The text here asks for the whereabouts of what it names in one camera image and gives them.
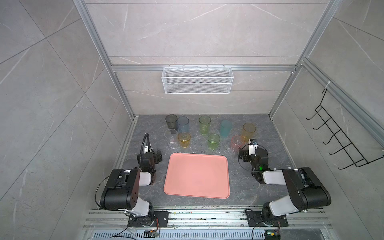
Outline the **green tall glass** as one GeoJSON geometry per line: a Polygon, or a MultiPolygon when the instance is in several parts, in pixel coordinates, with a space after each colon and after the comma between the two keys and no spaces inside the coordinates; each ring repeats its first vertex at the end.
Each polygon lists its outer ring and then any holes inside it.
{"type": "Polygon", "coordinates": [[[199,118],[199,132],[201,135],[207,135],[210,132],[211,121],[209,116],[199,118]]]}

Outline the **clear short glass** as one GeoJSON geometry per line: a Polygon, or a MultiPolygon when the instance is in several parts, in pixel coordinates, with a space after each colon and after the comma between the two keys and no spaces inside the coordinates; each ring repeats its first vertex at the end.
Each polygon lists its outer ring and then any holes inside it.
{"type": "Polygon", "coordinates": [[[165,138],[168,142],[168,145],[171,149],[176,149],[178,147],[178,132],[175,129],[167,129],[165,131],[165,138]]]}

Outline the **dark grey tall glass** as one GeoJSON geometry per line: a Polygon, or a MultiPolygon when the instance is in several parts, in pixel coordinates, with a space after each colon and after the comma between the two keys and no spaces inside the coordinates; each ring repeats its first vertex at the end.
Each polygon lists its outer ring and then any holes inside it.
{"type": "Polygon", "coordinates": [[[170,114],[166,116],[166,122],[169,129],[178,130],[178,116],[170,114]]]}

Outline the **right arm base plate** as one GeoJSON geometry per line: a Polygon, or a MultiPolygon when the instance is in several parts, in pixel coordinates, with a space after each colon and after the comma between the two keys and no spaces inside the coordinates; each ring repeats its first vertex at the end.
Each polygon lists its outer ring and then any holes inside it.
{"type": "Polygon", "coordinates": [[[249,227],[288,227],[286,216],[275,217],[271,215],[267,217],[262,211],[245,210],[246,219],[249,227]]]}

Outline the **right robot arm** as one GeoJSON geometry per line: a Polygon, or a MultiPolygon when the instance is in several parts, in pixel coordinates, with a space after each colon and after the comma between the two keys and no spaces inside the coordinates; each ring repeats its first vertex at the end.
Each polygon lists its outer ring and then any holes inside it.
{"type": "Polygon", "coordinates": [[[264,204],[261,213],[263,221],[326,207],[332,203],[331,195],[311,168],[272,170],[269,168],[268,151],[264,147],[246,144],[238,150],[238,160],[251,164],[250,172],[259,184],[287,187],[287,196],[264,204]]]}

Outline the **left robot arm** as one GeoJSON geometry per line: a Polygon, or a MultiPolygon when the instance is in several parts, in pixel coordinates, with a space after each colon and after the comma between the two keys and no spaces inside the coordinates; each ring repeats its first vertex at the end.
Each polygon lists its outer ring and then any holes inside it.
{"type": "Polygon", "coordinates": [[[137,155],[142,169],[112,170],[98,204],[108,211],[124,211],[141,219],[155,219],[153,205],[139,197],[139,187],[153,185],[156,179],[156,164],[163,160],[162,152],[149,151],[137,155]]]}

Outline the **blue tall glass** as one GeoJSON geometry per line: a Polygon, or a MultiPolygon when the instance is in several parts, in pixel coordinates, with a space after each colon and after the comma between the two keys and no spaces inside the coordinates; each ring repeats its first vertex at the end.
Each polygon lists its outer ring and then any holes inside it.
{"type": "Polygon", "coordinates": [[[181,116],[178,118],[177,124],[178,124],[178,133],[189,133],[189,119],[185,116],[181,116]]]}

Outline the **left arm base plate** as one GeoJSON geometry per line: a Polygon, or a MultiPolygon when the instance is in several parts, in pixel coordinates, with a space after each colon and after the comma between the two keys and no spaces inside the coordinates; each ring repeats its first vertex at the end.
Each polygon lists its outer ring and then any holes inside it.
{"type": "Polygon", "coordinates": [[[145,217],[129,217],[128,226],[137,228],[166,228],[169,221],[169,212],[154,211],[145,217]]]}

